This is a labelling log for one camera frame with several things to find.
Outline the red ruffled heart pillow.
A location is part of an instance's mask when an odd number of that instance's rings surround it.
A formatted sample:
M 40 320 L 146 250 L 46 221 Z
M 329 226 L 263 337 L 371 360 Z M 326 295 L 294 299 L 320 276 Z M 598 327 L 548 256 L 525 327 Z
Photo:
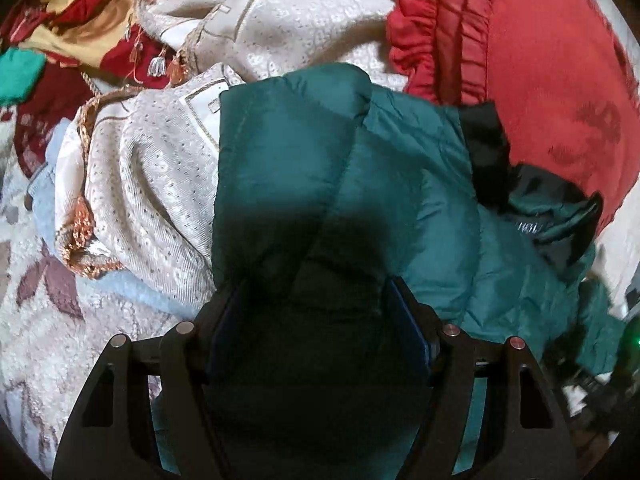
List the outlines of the red ruffled heart pillow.
M 613 220 L 639 173 L 638 82 L 594 0 L 396 0 L 387 38 L 410 94 L 493 102 L 512 162 L 601 195 Z

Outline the teal quilted puffer jacket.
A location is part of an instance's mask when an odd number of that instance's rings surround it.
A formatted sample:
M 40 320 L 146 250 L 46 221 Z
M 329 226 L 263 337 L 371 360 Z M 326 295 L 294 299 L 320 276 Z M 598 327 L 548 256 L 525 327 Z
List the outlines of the teal quilted puffer jacket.
M 623 325 L 587 276 L 602 197 L 512 164 L 493 105 L 435 106 L 327 65 L 224 92 L 220 140 L 218 479 L 401 479 L 431 387 L 384 307 L 392 276 L 473 338 L 613 365 Z M 477 379 L 457 472 L 485 394 Z

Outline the red gold floral cloth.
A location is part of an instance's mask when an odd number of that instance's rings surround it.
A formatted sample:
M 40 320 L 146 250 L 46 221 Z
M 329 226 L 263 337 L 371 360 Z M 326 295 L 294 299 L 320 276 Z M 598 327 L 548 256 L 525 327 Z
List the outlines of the red gold floral cloth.
M 1 22 L 1 44 L 39 51 L 63 67 L 89 67 L 163 89 L 174 50 L 144 31 L 136 2 L 18 0 Z

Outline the light blue cloth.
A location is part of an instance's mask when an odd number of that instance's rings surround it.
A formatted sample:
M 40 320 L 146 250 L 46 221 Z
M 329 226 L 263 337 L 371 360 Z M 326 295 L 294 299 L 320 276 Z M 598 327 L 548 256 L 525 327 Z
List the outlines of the light blue cloth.
M 69 119 L 63 118 L 52 129 L 52 136 L 44 155 L 44 163 L 32 176 L 27 188 L 27 194 L 32 198 L 32 213 L 35 217 L 36 228 L 56 261 L 60 261 L 60 259 L 54 247 L 55 169 L 64 134 L 71 123 Z M 88 285 L 92 289 L 115 294 L 136 304 L 146 304 L 154 310 L 175 315 L 180 320 L 194 318 L 200 310 L 198 307 L 185 306 L 164 296 L 145 285 L 129 271 L 107 273 L 97 280 L 88 280 L 88 278 L 72 274 L 72 281 Z

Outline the beige patterned bed cover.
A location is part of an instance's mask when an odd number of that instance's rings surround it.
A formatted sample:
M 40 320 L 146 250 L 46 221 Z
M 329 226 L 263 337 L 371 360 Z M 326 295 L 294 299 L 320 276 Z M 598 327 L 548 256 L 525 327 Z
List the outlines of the beige patterned bed cover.
M 176 50 L 168 85 L 87 102 L 56 165 L 55 247 L 84 278 L 127 270 L 185 306 L 213 295 L 220 95 L 332 62 L 404 86 L 386 60 L 394 0 L 136 0 L 143 29 Z

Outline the bright green cloth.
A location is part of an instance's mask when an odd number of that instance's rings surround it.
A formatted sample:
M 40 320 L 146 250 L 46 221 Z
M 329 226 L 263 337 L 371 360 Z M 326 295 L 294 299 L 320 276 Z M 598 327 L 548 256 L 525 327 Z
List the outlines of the bright green cloth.
M 0 61 L 0 104 L 10 106 L 27 100 L 39 80 L 46 57 L 32 50 L 9 48 Z

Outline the floral white red blanket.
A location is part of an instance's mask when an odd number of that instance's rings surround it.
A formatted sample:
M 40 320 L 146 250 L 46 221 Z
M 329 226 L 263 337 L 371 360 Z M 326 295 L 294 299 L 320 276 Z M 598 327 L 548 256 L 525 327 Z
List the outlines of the floral white red blanket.
M 1 112 L 1 418 L 44 474 L 94 362 L 117 333 L 161 335 L 181 321 L 72 281 L 38 233 L 14 146 L 17 110 Z

